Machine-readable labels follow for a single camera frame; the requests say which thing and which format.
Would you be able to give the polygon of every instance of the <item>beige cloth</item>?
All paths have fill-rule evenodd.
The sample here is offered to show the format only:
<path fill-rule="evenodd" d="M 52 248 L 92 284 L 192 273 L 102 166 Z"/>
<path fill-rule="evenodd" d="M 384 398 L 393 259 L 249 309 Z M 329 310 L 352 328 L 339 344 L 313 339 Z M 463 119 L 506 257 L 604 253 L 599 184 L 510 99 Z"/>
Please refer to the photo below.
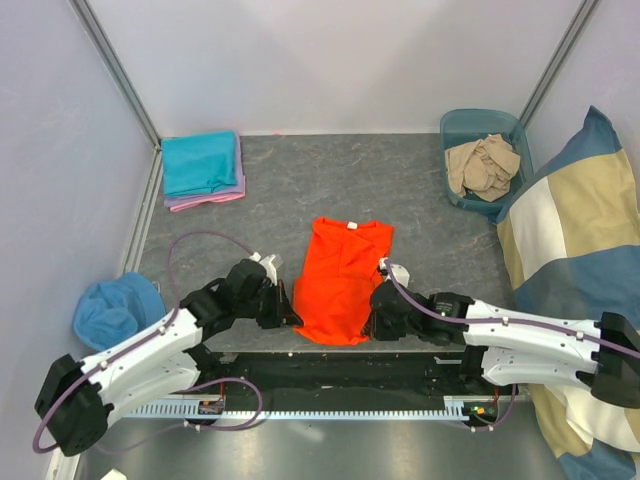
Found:
<path fill-rule="evenodd" d="M 513 153 L 502 135 L 452 147 L 445 158 L 451 190 L 464 197 L 466 187 L 487 202 L 509 192 L 511 179 L 520 168 L 520 155 Z"/>

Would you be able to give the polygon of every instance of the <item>wall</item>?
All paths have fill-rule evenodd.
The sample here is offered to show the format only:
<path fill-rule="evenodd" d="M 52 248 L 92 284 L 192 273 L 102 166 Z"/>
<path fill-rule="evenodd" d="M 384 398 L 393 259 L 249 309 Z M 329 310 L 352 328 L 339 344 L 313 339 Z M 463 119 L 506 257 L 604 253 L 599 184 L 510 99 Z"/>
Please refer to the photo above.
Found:
<path fill-rule="evenodd" d="M 0 477 L 35 480 L 36 395 L 79 350 L 79 295 L 118 271 L 152 148 L 65 0 L 0 18 Z"/>
<path fill-rule="evenodd" d="M 91 0 L 162 136 L 519 115 L 579 0 Z"/>
<path fill-rule="evenodd" d="M 604 1 L 597 7 L 527 130 L 537 167 L 580 130 L 593 104 L 613 122 L 640 178 L 638 18 L 637 0 Z"/>

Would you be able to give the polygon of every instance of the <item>striped cloth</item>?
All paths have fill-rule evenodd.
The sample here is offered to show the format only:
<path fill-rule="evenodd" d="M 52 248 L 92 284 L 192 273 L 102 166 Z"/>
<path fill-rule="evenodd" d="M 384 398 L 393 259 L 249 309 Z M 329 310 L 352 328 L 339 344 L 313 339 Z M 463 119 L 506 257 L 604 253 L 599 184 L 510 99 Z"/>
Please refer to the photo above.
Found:
<path fill-rule="evenodd" d="M 582 130 L 497 220 L 519 310 L 572 319 L 609 311 L 640 328 L 636 185 L 600 111 L 590 108 Z M 570 479 L 635 477 L 640 410 L 606 404 L 577 387 L 530 389 L 542 434 Z"/>

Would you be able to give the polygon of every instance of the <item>white tag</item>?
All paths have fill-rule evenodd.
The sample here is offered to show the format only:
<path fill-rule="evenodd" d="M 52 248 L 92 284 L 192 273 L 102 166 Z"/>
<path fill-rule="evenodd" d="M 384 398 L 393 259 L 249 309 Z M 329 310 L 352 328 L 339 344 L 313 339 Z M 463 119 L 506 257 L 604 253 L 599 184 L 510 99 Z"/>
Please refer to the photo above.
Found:
<path fill-rule="evenodd" d="M 123 473 L 120 473 L 115 468 L 107 473 L 102 480 L 127 480 L 127 477 Z"/>

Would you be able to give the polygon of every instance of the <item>gray tabletop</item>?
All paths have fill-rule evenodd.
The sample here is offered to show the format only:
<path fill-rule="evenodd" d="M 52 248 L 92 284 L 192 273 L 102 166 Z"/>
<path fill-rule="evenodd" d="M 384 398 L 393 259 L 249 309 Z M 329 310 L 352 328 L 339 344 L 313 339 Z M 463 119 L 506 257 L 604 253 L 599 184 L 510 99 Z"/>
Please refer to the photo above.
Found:
<path fill-rule="evenodd" d="M 247 196 L 179 213 L 158 196 L 140 264 L 156 281 L 167 305 L 165 257 L 178 235 L 216 229 L 263 255 L 279 253 L 288 289 L 301 271 L 318 217 L 393 225 L 391 258 L 411 273 L 410 288 L 427 294 L 455 291 L 512 306 L 509 279 L 495 227 L 460 210 L 445 194 L 437 135 L 271 136 L 242 139 Z M 243 256 L 221 239 L 191 237 L 175 251 L 173 269 L 181 296 L 225 276 Z M 325 351 L 289 329 L 263 331 L 237 321 L 207 346 L 217 351 Z M 437 350 L 415 338 L 368 342 L 357 351 Z"/>
<path fill-rule="evenodd" d="M 140 272 L 174 300 L 164 271 L 172 239 L 218 229 L 285 261 L 287 286 L 300 275 L 311 223 L 320 216 L 395 227 L 392 259 L 409 268 L 423 294 L 453 290 L 511 307 L 500 245 L 480 215 L 449 204 L 435 135 L 250 137 L 242 141 L 247 197 L 170 213 L 158 199 Z M 181 295 L 226 275 L 242 257 L 222 240 L 190 238 L 173 261 Z M 213 337 L 219 351 L 313 351 L 287 329 L 239 321 Z M 368 342 L 358 351 L 435 349 L 415 339 Z M 123 448 L 166 422 L 125 419 L 103 443 Z M 542 438 L 533 406 L 517 404 L 495 432 L 471 434 L 436 422 L 266 421 L 242 432 L 177 430 L 126 455 L 90 450 L 78 480 L 118 468 L 129 480 L 545 479 L 564 478 Z"/>

